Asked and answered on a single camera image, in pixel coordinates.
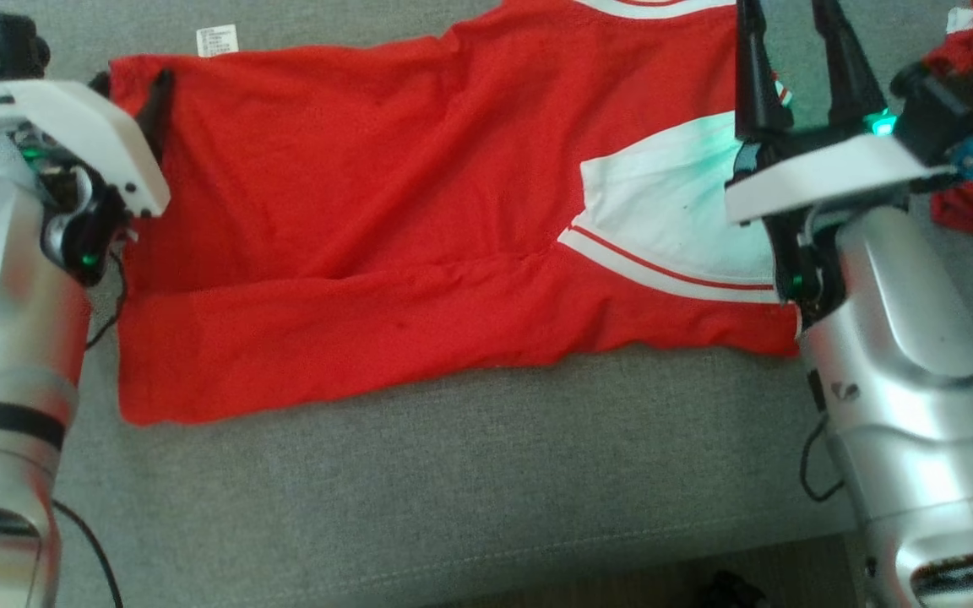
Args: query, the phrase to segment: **red shirt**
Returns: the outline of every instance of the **red shirt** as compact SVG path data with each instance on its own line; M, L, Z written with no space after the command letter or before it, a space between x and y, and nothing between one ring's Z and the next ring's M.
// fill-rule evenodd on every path
M644 342L795 351L759 225L723 219L727 0L507 0L440 38L125 57L177 74L139 220L127 420L208 422Z

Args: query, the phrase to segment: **wooden floor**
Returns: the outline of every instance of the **wooden floor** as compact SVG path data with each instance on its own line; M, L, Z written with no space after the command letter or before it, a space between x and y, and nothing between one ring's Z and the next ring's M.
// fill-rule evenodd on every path
M439 608L696 608L715 571L740 574L774 608L858 608L858 577L850 562L857 542L828 536L787 546L676 563L574 584L460 601Z

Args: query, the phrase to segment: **white collar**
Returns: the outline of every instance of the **white collar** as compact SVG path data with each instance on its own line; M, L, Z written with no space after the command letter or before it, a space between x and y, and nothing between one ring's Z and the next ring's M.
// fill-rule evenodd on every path
M727 7L734 0L576 0L588 7L626 19L670 19L706 8Z

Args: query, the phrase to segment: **black strap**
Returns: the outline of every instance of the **black strap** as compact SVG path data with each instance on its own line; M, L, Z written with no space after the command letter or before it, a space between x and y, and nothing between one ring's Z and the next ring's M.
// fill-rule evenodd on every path
M46 413L23 405L0 403L0 431L23 432L44 442L56 450L63 449L66 425Z

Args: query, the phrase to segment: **red stripe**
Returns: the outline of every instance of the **red stripe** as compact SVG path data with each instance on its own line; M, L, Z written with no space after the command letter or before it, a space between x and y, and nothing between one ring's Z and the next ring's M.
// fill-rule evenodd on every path
M675 278L675 280L691 282L691 284L693 285L703 285L704 287L715 287L717 289L733 289L737 291L771 291L775 289L772 285L734 285L734 284L727 284L726 282L696 280L696 278L687 277L685 274L679 274L673 272L673 270L664 269L663 266L656 266L655 264L652 264L652 262L649 262L648 259L638 258L636 257L636 255L629 253L628 251L622 249L621 247L615 246L614 243L608 242L606 239L603 239L598 235L592 234L592 232L584 230L584 228L580 226L570 226L568 229L571 231L579 232L579 234L582 234L588 237L589 239L594 240L594 242L598 242L599 245L606 247L606 249L610 249L614 253L617 253L618 255L622 255L623 258L629 259L629 261L636 262L641 266L644 266L646 269L655 270L656 273L667 274L668 277Z

